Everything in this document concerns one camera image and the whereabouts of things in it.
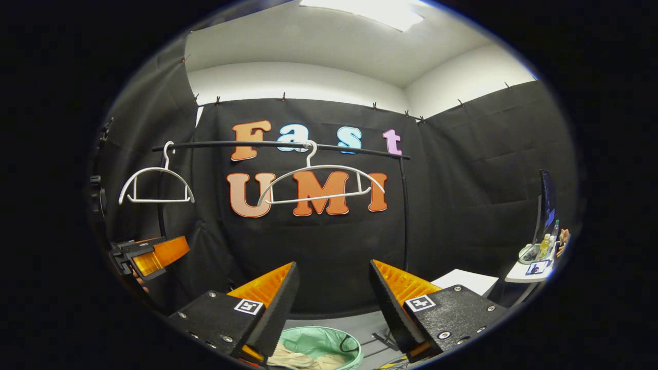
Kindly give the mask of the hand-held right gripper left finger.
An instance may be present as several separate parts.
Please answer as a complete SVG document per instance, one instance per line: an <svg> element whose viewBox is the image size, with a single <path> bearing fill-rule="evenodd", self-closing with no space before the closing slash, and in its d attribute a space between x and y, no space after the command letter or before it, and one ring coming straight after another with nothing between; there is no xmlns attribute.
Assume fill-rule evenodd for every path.
<svg viewBox="0 0 658 370"><path fill-rule="evenodd" d="M202 293L167 322L216 354L264 365L276 349L299 284L298 265L290 262L231 292Z"/></svg>

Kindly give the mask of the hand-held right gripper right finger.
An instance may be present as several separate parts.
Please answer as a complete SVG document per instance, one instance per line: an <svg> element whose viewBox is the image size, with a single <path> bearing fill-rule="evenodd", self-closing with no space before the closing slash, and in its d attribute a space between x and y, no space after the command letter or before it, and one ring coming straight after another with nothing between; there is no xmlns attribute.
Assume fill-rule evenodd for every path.
<svg viewBox="0 0 658 370"><path fill-rule="evenodd" d="M464 347L507 315L463 284L441 288L378 260L370 261L369 279L393 341L410 363Z"/></svg>

